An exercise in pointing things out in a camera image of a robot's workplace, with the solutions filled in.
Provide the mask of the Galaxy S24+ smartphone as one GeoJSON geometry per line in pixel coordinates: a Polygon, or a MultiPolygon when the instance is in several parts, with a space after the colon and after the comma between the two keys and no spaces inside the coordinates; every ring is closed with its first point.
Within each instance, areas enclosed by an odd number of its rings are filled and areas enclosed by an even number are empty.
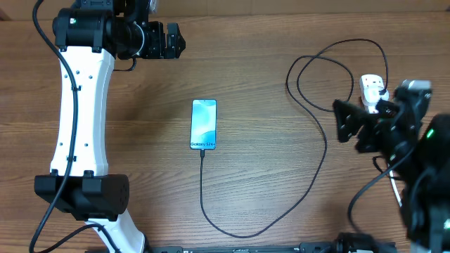
{"type": "Polygon", "coordinates": [[[190,148],[214,150],[217,144],[217,101],[195,99],[192,102],[190,148]]]}

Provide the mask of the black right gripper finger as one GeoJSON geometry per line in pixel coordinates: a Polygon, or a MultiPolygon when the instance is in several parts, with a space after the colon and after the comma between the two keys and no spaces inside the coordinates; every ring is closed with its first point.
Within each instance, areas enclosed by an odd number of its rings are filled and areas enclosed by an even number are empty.
{"type": "Polygon", "coordinates": [[[382,118],[394,118],[401,110],[396,103],[389,102],[387,100],[379,100],[375,108],[382,118]]]}
{"type": "Polygon", "coordinates": [[[333,109],[337,124],[339,142],[347,142],[358,134],[364,143],[375,143],[375,126],[378,114],[371,114],[347,101],[335,100],[333,109]]]}

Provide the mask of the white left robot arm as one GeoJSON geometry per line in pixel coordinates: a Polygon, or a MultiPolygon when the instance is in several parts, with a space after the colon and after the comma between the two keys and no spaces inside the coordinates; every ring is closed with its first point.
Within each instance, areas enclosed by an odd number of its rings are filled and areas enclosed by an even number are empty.
{"type": "Polygon", "coordinates": [[[127,205],[129,179],[111,174],[105,150],[110,78],[116,60],[174,59],[186,42],[176,23],[149,21],[155,1],[76,1],[54,18],[48,41],[60,61],[61,100],[57,145],[47,174],[34,191],[83,222],[108,252],[149,252],[127,205]]]}

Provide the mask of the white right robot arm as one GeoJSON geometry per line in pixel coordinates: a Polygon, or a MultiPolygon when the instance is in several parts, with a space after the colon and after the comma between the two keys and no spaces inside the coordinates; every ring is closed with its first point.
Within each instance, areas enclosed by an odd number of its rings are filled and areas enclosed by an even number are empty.
{"type": "Polygon", "coordinates": [[[360,153],[380,153],[388,167],[351,200],[347,218],[354,230],[356,201],[379,180],[394,171],[405,187],[400,214],[408,239],[429,252],[449,251],[449,115],[432,118],[419,134],[428,104],[423,98],[381,100],[370,114],[346,101],[336,100],[333,110],[338,139],[357,137],[360,153]]]}

